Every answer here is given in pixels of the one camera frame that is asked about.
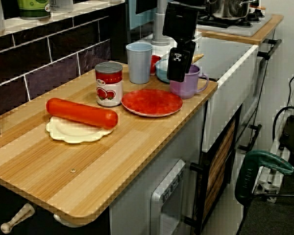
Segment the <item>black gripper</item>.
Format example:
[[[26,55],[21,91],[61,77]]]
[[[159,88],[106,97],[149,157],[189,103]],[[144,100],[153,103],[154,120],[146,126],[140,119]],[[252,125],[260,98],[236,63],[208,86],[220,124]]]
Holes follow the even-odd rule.
[[[167,79],[183,82],[189,72],[196,48],[195,31],[198,9],[189,4],[169,1],[165,11],[162,35],[174,39],[177,47],[170,50]]]

